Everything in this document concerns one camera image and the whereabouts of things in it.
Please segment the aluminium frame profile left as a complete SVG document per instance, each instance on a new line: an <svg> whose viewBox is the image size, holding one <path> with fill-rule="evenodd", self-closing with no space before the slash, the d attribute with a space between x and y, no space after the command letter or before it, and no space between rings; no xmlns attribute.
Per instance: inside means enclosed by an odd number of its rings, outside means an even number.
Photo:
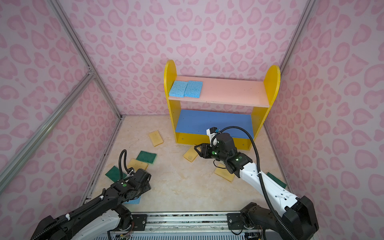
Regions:
<svg viewBox="0 0 384 240"><path fill-rule="evenodd" d="M119 116L60 1L1 1L1 191L90 83Z"/></svg>

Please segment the yellow sponge floor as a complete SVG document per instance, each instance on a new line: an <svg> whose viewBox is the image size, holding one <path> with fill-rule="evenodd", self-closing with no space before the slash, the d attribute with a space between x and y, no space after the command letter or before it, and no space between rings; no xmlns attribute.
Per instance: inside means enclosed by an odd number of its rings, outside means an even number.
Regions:
<svg viewBox="0 0 384 240"><path fill-rule="evenodd" d="M223 179L225 179L225 180L227 180L227 181L229 181L231 183L233 182L233 180L235 178L235 175L234 174L230 174L227 169L216 168L214 173L216 175L218 175L219 177L222 177Z"/></svg>
<svg viewBox="0 0 384 240"><path fill-rule="evenodd" d="M138 161L136 159L131 159L129 161L129 163L127 164L127 168L133 168L135 170L135 172L138 170L138 169L143 169L143 170L146 170L147 167L149 166L148 163L145 163L145 162L141 162L141 161Z"/></svg>

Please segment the green scouring pad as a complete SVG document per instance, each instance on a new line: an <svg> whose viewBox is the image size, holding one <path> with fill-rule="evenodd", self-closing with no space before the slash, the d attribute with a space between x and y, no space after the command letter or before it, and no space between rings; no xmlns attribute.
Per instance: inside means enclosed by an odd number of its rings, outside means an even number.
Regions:
<svg viewBox="0 0 384 240"><path fill-rule="evenodd" d="M157 158L157 154L155 153L140 151L136 160L152 165L155 162L156 158Z"/></svg>
<svg viewBox="0 0 384 240"><path fill-rule="evenodd" d="M105 176L106 176L108 179L110 179L113 183L115 183L115 182L117 182L117 181L119 181L119 180L122 179L120 173L122 173L122 177L123 177L123 179L127 177L127 174L126 174L123 170L120 171L120 169L119 169L118 167L113 166L113 167L112 167L112 168L105 174Z"/></svg>
<svg viewBox="0 0 384 240"><path fill-rule="evenodd" d="M286 189L287 187L287 184L284 183L283 181L281 181L279 178L277 178L276 176L274 176L272 173L270 172L267 172L267 176L273 180L275 183L277 183L280 187L282 187L283 189Z"/></svg>

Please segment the green scouring pad left upper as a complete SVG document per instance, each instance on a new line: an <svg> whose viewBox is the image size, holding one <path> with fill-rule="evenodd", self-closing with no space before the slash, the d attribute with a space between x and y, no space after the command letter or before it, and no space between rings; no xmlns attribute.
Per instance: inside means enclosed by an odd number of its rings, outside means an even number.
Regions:
<svg viewBox="0 0 384 240"><path fill-rule="evenodd" d="M155 162L156 158L157 158L157 154L155 153L140 151L136 160L152 165Z"/></svg>

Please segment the aluminium frame profile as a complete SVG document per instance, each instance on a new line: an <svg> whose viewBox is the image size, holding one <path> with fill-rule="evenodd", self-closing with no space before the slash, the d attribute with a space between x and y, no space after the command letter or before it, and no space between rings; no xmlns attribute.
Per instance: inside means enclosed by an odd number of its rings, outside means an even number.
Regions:
<svg viewBox="0 0 384 240"><path fill-rule="evenodd" d="M318 0L309 0L306 2L304 10L299 18L298 25L293 32L292 38L289 42L285 55L283 57L282 63L280 64L281 74L286 71L287 66L294 54L295 48L297 47L303 32L305 31L312 15L316 11Z"/></svg>
<svg viewBox="0 0 384 240"><path fill-rule="evenodd" d="M1 191L90 83L119 116L60 1L1 1Z"/></svg>

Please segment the yellow sponge shelf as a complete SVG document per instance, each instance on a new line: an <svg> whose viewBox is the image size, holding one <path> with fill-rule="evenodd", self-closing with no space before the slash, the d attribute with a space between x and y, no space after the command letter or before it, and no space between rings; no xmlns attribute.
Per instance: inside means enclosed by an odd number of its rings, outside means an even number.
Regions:
<svg viewBox="0 0 384 240"><path fill-rule="evenodd" d="M149 133L149 137L154 147L164 143L159 131Z"/></svg>
<svg viewBox="0 0 384 240"><path fill-rule="evenodd" d="M183 155L184 159L188 160L189 162L193 162L196 157L198 156L198 153L195 150L194 146L191 146L186 153Z"/></svg>

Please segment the yellow sponge near shelf left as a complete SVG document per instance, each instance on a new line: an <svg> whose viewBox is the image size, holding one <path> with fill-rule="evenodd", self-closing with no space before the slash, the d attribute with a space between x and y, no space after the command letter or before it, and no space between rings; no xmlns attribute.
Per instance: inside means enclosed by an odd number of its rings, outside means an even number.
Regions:
<svg viewBox="0 0 384 240"><path fill-rule="evenodd" d="M149 137L154 147L164 143L159 131L149 133Z"/></svg>

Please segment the yellow sponge left floor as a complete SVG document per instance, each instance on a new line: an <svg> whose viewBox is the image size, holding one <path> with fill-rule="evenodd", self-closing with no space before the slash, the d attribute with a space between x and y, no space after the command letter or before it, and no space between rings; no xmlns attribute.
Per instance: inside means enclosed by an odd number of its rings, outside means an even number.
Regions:
<svg viewBox="0 0 384 240"><path fill-rule="evenodd" d="M145 163L145 162L141 162L141 161L138 161L136 159L131 159L129 161L129 163L127 164L127 168L133 168L135 170L135 172L138 170L138 169L143 169L143 170L146 170L147 167L149 166L148 163Z"/></svg>

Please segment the blue sponge floor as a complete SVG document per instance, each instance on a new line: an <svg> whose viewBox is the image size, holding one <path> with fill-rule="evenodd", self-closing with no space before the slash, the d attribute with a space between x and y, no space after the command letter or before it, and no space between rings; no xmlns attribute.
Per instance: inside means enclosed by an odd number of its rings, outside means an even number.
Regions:
<svg viewBox="0 0 384 240"><path fill-rule="evenodd" d="M133 200L126 201L125 204L138 205L141 197L134 198Z"/></svg>
<svg viewBox="0 0 384 240"><path fill-rule="evenodd" d="M201 81L188 81L187 87L184 92L186 98L199 98L201 95L203 82Z"/></svg>

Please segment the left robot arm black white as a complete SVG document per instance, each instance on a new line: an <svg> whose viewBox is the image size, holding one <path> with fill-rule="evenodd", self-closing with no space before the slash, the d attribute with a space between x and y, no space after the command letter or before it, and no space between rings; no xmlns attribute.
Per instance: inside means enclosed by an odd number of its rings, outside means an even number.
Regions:
<svg viewBox="0 0 384 240"><path fill-rule="evenodd" d="M132 213L123 205L139 198L151 189L151 174L138 169L125 180L113 183L108 189L81 207L57 218L41 220L32 240L91 240L112 231L134 228Z"/></svg>

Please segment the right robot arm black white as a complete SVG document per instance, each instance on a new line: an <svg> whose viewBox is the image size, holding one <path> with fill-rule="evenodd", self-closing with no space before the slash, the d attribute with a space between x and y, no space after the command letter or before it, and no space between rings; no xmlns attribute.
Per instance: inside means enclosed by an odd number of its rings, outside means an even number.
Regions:
<svg viewBox="0 0 384 240"><path fill-rule="evenodd" d="M228 133L217 133L211 143L194 147L201 158L213 159L224 164L224 169L245 181L262 194L268 205L263 208L250 203L241 210L244 227L260 226L263 230L277 232L283 240L309 240L319 230L313 202L306 196L297 197L269 176L258 165L235 147Z"/></svg>

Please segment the green scouring pad far left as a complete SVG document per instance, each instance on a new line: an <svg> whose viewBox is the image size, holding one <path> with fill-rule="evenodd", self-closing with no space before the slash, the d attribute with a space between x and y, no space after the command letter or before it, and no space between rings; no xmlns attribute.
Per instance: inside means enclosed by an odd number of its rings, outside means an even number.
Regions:
<svg viewBox="0 0 384 240"><path fill-rule="evenodd" d="M112 168L105 174L105 176L106 176L108 179L110 179L113 183L115 183L115 182L117 182L117 181L119 181L119 180L122 179L120 173L122 173L122 177L123 177L123 179L127 177L127 174L126 174L123 170L120 171L120 169L119 169L118 167L113 166L113 167L112 167Z"/></svg>

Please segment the yellow wooden shelf unit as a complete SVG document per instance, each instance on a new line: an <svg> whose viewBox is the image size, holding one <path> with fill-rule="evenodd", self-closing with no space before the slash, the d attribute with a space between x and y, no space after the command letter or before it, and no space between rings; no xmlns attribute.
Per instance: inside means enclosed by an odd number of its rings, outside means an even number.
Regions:
<svg viewBox="0 0 384 240"><path fill-rule="evenodd" d="M170 96L176 81L202 82L199 98ZM207 129L221 130L228 126L242 127L256 140L280 85L278 66L271 66L260 82L180 76L175 62L169 60L164 70L164 89L175 142L183 145L208 143Z"/></svg>

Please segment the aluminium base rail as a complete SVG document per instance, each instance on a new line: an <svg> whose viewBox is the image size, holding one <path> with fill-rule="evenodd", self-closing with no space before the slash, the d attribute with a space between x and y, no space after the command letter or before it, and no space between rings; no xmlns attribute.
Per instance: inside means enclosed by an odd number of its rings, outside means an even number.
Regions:
<svg viewBox="0 0 384 240"><path fill-rule="evenodd" d="M118 229L118 215L101 215L74 240L280 240L268 227L251 226L240 212L133 213L132 226Z"/></svg>

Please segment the green scouring pad far right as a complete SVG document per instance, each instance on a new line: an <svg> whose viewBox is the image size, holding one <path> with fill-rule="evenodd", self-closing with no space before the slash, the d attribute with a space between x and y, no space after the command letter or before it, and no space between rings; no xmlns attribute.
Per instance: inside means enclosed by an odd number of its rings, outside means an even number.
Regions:
<svg viewBox="0 0 384 240"><path fill-rule="evenodd" d="M287 184L284 183L283 181L281 181L279 178L277 178L276 176L274 176L272 173L270 172L267 172L267 176L273 180L275 183L277 183L280 187L282 187L283 189L286 189L287 187Z"/></svg>

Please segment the aluminium frame profile right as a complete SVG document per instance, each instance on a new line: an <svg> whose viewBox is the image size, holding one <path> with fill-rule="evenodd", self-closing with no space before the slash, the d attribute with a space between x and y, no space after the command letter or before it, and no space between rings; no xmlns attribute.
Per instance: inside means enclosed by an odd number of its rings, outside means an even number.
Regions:
<svg viewBox="0 0 384 240"><path fill-rule="evenodd" d="M299 18L298 25L293 32L292 38L289 42L285 55L283 57L282 63L280 64L281 74L286 71L287 66L294 54L295 48L297 47L303 32L305 31L312 15L316 11L318 0L309 0L306 2L304 10Z"/></svg>

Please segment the yellow sponge right floor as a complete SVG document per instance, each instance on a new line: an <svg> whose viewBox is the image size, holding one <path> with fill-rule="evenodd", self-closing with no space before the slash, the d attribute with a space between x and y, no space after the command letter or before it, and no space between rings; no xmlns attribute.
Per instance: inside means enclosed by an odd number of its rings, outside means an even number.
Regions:
<svg viewBox="0 0 384 240"><path fill-rule="evenodd" d="M227 169L216 168L214 173L216 175L218 175L219 177L222 177L223 179L225 179L225 180L227 180L227 181L229 181L231 183L233 182L233 180L235 178L235 175L234 174L230 174Z"/></svg>

